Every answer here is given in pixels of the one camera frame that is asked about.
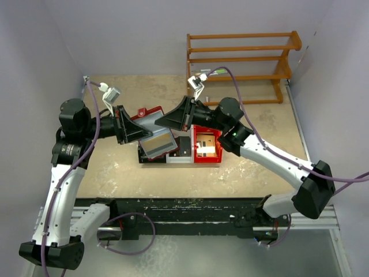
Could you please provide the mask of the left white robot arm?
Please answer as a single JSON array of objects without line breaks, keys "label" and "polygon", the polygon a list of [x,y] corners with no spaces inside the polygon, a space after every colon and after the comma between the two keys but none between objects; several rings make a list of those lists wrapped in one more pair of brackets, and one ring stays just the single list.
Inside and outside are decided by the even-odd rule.
[{"label": "left white robot arm", "polygon": [[70,99],[60,110],[50,190],[39,225],[31,241],[20,245],[19,255],[36,265],[75,270],[85,242],[102,224],[113,226],[119,218],[115,200],[96,200],[71,223],[77,191],[97,139],[115,136],[119,144],[125,144],[148,138],[152,132],[131,120],[123,106],[114,107],[108,117],[93,118],[81,99]]}]

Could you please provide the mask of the black plastic bin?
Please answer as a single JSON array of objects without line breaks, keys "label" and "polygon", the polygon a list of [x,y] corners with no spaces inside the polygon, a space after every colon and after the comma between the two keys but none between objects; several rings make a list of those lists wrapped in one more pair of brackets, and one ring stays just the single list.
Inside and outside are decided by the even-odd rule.
[{"label": "black plastic bin", "polygon": [[160,156],[158,158],[154,158],[154,159],[149,159],[144,150],[142,149],[142,147],[139,145],[137,148],[138,151],[138,162],[139,164],[148,164],[148,163],[166,163],[167,159],[166,156]]}]

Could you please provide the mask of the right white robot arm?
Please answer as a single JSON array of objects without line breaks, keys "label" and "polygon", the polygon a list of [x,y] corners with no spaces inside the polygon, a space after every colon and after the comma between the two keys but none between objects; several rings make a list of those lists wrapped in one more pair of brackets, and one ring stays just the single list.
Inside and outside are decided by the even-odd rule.
[{"label": "right white robot arm", "polygon": [[192,125],[221,131],[217,139],[223,150],[252,160],[287,181],[294,192],[267,195],[257,206],[257,221],[271,225],[279,216],[298,212],[318,219],[336,189],[330,166],[319,161],[294,157],[258,137],[256,131],[240,121],[243,111],[234,98],[224,98],[212,110],[185,96],[172,111],[155,121],[156,125],[173,130],[186,130]]}]

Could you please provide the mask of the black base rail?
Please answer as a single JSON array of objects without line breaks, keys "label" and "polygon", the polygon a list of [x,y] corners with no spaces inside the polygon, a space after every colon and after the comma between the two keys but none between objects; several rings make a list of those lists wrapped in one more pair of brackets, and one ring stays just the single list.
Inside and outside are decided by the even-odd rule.
[{"label": "black base rail", "polygon": [[255,227],[272,229],[275,224],[262,212],[260,202],[260,198],[79,198],[74,205],[108,205],[108,231],[119,231],[122,240],[137,240],[151,234],[252,238]]}]

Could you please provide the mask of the green marker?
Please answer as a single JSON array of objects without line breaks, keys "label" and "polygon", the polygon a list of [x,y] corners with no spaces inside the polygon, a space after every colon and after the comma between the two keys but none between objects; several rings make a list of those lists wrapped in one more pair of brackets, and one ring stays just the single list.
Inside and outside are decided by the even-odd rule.
[{"label": "green marker", "polygon": [[220,74],[226,74],[227,71],[225,69],[217,69],[217,70],[201,69],[201,74],[203,73],[205,73],[208,76],[215,76]]}]

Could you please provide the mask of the red plastic bin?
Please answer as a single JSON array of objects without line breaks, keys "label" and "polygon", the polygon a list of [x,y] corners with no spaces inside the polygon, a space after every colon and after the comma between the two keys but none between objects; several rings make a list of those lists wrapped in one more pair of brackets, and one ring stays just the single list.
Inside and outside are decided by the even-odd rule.
[{"label": "red plastic bin", "polygon": [[194,163],[219,164],[222,161],[223,148],[218,141],[221,132],[216,129],[195,125]]}]

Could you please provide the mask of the aluminium frame rail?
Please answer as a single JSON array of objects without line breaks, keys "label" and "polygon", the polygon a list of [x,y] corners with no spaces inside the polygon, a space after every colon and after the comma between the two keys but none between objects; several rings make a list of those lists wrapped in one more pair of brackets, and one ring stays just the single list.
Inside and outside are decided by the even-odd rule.
[{"label": "aluminium frame rail", "polygon": [[[72,215],[74,216],[71,218],[70,221],[70,228],[79,220],[80,217],[82,217],[82,212],[84,210],[88,210],[89,207],[74,207],[74,210],[72,212]],[[36,232],[36,229],[40,225],[40,221],[43,215],[44,207],[40,208],[39,214],[36,219],[34,232]],[[300,213],[294,213],[292,214],[292,220],[291,220],[291,227],[290,230],[296,229],[296,230],[331,230],[331,229],[339,229],[338,220],[336,217],[336,212],[334,210],[334,207],[328,207],[326,208],[320,215],[318,219],[309,219],[305,216],[303,216]],[[226,223],[232,223],[232,222],[174,222],[174,223],[166,223],[166,222],[154,222],[155,226],[164,225],[164,227],[172,227],[172,226],[181,226],[184,225],[185,227],[194,227],[196,225],[215,225],[216,227],[220,227],[221,224]],[[288,227],[288,223],[286,223],[284,226],[284,223],[282,223],[282,219],[278,220],[278,231],[286,230]],[[253,227],[253,231],[271,231],[272,227],[262,227],[262,226],[255,226]],[[100,226],[99,231],[119,231],[119,227],[113,227],[113,226]]]}]

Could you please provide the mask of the red leather card holder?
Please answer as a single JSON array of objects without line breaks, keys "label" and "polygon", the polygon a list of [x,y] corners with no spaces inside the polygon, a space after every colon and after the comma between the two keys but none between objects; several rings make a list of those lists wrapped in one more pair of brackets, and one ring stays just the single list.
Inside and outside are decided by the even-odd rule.
[{"label": "red leather card holder", "polygon": [[148,138],[142,138],[138,141],[138,145],[142,148],[148,160],[160,158],[178,149],[171,129],[155,124],[155,121],[163,115],[162,107],[157,106],[149,110],[144,107],[140,108],[137,115],[131,117],[135,123],[152,132],[152,135]]}]

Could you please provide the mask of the white plastic bin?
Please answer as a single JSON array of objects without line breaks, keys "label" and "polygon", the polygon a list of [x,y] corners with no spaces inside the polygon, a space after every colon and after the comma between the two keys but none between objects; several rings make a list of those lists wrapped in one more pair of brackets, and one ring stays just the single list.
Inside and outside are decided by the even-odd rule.
[{"label": "white plastic bin", "polygon": [[172,131],[177,149],[166,154],[166,162],[174,165],[187,165],[194,163],[194,131],[191,127],[187,131]]}]

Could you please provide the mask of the wooden rack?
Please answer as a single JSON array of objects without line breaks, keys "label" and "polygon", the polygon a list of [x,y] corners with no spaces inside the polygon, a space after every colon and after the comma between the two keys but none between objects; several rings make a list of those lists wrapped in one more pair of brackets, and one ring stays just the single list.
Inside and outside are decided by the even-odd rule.
[{"label": "wooden rack", "polygon": [[[191,42],[195,40],[231,40],[231,39],[256,39],[256,38],[286,38],[285,44],[279,45],[259,45],[259,46],[225,46],[225,47],[194,47]],[[284,97],[281,91],[281,80],[290,79],[292,70],[288,62],[290,51],[299,51],[302,48],[302,40],[297,31],[282,33],[237,33],[237,34],[218,34],[218,35],[191,35],[186,38],[186,77],[191,76],[191,65],[201,63],[241,63],[241,62],[275,62],[276,66],[270,74],[238,75],[238,81],[259,81],[269,80],[273,86],[275,98],[262,100],[245,100],[244,104],[274,104],[282,103]],[[216,58],[193,58],[193,54],[204,53],[243,53],[243,52],[267,52],[280,51],[275,55],[259,55],[253,57],[216,57]]]}]

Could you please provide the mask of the black cards pile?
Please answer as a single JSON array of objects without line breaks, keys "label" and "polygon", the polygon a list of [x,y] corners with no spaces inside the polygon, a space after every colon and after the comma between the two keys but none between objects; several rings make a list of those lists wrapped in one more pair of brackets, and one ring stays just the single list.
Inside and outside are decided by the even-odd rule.
[{"label": "black cards pile", "polygon": [[178,136],[175,138],[178,149],[170,155],[173,157],[189,157],[191,156],[191,138],[189,136]]}]

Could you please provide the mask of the gold cards pile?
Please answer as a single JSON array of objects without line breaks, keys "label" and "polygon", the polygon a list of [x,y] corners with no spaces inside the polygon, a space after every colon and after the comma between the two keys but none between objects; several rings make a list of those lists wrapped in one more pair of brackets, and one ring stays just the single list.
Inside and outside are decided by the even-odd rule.
[{"label": "gold cards pile", "polygon": [[215,136],[211,133],[197,134],[197,156],[200,158],[216,157]]}]

